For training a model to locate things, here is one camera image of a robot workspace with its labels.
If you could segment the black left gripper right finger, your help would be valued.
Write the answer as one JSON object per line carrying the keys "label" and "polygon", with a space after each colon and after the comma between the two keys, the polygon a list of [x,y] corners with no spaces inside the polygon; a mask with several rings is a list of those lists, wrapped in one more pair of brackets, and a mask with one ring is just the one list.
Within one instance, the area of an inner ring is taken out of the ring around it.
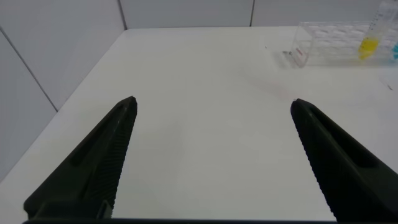
{"label": "black left gripper right finger", "polygon": [[298,136],[339,222],[396,222],[397,173],[315,105],[290,107]]}

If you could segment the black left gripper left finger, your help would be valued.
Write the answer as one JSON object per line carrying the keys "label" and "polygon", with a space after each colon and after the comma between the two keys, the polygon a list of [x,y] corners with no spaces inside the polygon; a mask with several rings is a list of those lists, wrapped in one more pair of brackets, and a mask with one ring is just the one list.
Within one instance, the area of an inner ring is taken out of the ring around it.
{"label": "black left gripper left finger", "polygon": [[28,217],[110,217],[136,116],[133,96],[117,103],[27,198]]}

